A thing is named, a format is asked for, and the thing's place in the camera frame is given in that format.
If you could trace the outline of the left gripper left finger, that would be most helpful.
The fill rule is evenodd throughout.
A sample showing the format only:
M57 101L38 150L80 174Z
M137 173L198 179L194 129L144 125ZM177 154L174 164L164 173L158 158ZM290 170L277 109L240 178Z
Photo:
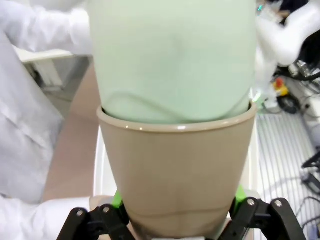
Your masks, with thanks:
M92 211L72 209L57 237L58 240L97 240L108 235L111 240L133 240L128 229L130 218L118 192Z

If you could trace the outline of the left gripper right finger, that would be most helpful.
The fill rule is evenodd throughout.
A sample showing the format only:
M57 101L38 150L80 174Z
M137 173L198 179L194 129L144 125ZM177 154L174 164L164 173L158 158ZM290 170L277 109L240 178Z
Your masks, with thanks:
M220 240L243 240L250 229L258 229L268 240L304 240L304 232L284 198L266 203L247 196L239 186L229 210L231 221L219 236Z

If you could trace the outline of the person's right hand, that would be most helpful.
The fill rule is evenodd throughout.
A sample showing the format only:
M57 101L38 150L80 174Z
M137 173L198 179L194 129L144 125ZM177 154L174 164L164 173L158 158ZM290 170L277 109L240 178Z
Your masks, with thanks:
M115 198L114 196L107 196L107 195L93 196L89 200L90 210L92 211L97 207L100 207L105 204L111 205L114 201L114 198Z

